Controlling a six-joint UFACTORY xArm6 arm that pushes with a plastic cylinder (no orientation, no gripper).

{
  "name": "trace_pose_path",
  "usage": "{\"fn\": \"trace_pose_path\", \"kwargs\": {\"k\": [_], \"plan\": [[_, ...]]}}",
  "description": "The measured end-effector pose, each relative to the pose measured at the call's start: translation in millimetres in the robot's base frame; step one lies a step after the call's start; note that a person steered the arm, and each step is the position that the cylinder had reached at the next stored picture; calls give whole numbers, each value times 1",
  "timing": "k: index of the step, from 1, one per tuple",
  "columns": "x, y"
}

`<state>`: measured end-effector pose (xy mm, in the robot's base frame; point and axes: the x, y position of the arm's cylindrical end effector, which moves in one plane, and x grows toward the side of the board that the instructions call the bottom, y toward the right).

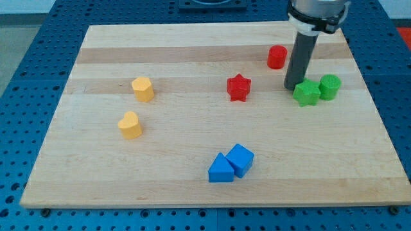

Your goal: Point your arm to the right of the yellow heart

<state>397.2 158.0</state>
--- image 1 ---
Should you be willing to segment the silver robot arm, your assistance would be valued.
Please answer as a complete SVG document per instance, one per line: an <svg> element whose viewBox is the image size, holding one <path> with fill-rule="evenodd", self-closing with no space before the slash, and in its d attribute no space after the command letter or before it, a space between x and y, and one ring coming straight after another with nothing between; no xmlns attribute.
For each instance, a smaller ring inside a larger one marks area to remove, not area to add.
<svg viewBox="0 0 411 231"><path fill-rule="evenodd" d="M300 34L314 37L320 32L336 32L347 18L350 5L348 0L289 0L287 14Z"/></svg>

